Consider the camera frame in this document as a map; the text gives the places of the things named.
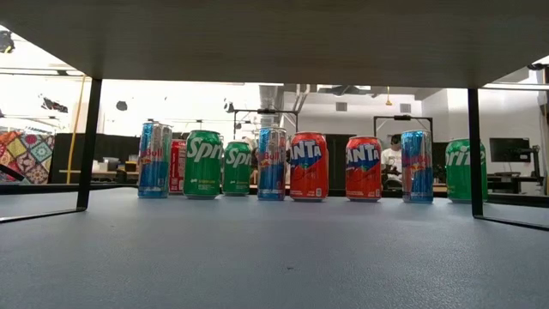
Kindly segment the blue silver Red Bull can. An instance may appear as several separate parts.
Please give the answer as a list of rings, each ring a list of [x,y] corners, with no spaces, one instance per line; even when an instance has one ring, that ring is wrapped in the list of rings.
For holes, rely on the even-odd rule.
[[[259,200],[282,201],[286,195],[287,131],[280,127],[263,127],[258,137]]]
[[[138,197],[166,198],[169,192],[172,128],[158,121],[145,122],[138,154]]]
[[[402,190],[405,203],[432,203],[432,140],[428,130],[401,134]]]

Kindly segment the orange Fanta can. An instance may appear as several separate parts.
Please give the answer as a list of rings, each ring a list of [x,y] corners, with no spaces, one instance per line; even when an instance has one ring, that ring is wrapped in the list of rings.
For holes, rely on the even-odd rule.
[[[381,145],[374,136],[353,136],[346,146],[346,197],[376,202],[382,196]]]
[[[290,197],[321,202],[329,193],[329,151],[319,132],[297,132],[290,145]]]

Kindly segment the red Coca-Cola can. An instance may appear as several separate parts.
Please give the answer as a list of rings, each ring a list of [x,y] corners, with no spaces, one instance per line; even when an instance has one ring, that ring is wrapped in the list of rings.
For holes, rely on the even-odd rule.
[[[170,156],[169,193],[182,194],[186,162],[186,141],[174,139]]]

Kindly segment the green Sprite can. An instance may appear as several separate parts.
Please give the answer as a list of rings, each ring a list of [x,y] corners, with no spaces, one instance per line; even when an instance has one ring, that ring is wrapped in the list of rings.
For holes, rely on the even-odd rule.
[[[222,190],[228,196],[245,196],[250,192],[251,150],[247,142],[227,144],[223,158]]]
[[[223,143],[211,130],[193,130],[186,140],[184,194],[189,199],[215,199],[220,194]]]
[[[471,201],[470,141],[451,140],[445,149],[445,169],[448,199],[453,203]]]

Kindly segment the black door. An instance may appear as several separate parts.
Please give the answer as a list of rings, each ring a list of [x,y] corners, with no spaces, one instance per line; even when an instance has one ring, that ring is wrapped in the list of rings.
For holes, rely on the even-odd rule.
[[[326,136],[329,151],[329,189],[345,190],[347,135]]]

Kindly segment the blue table mat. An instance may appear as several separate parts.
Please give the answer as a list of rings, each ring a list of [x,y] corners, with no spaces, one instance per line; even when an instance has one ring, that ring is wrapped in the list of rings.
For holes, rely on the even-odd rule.
[[[466,204],[0,197],[0,308],[549,309],[549,233]]]

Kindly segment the wooden board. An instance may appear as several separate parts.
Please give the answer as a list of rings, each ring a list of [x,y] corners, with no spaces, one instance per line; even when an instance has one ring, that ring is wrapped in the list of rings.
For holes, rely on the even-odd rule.
[[[479,91],[549,54],[549,0],[0,0],[0,25],[92,80],[288,82],[468,92],[473,217]]]

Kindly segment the person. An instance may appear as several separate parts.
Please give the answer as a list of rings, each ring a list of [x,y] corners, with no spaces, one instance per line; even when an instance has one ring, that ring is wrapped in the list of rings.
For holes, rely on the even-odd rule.
[[[402,187],[401,135],[395,134],[390,139],[390,146],[381,154],[382,185],[388,190]]]

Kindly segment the black computer monitor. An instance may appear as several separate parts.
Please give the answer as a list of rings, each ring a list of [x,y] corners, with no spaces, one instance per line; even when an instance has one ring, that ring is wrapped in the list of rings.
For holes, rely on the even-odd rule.
[[[530,162],[528,138],[491,137],[490,153],[492,162]]]

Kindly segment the colourful patchwork quilt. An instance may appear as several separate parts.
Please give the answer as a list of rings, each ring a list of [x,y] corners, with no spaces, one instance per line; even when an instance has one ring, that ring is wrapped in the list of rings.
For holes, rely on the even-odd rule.
[[[21,174],[27,184],[47,184],[54,144],[53,135],[1,132],[0,164]]]

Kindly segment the dark office desk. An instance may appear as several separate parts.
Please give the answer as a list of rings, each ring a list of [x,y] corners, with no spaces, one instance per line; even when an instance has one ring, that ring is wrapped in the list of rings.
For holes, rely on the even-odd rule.
[[[534,184],[535,189],[540,189],[544,181],[542,177],[523,176],[519,172],[498,172],[487,176],[487,187],[490,193],[529,194],[527,185]]]

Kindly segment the silver ventilation duct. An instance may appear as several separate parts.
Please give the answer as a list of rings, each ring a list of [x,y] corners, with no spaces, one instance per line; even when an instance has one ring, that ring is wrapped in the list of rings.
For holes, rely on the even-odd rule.
[[[262,127],[279,126],[281,111],[284,108],[284,91],[279,86],[259,86],[260,110],[274,111],[274,113],[259,113]]]

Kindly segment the black partition wall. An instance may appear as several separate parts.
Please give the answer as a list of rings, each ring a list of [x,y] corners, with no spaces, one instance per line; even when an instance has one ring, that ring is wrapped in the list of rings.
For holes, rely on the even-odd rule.
[[[69,161],[70,145],[72,141],[71,133],[59,133],[54,138],[54,148],[51,158],[51,168],[48,175],[49,184],[65,184],[66,170]],[[84,154],[85,134],[75,134],[75,145],[73,147],[73,156],[71,162],[71,184],[79,182],[79,174],[75,171],[81,170],[82,156]],[[131,155],[137,155],[139,151],[140,138],[134,136],[115,136],[98,133],[96,135],[94,146],[94,160],[102,162],[105,157],[118,158],[121,163],[125,163]]]

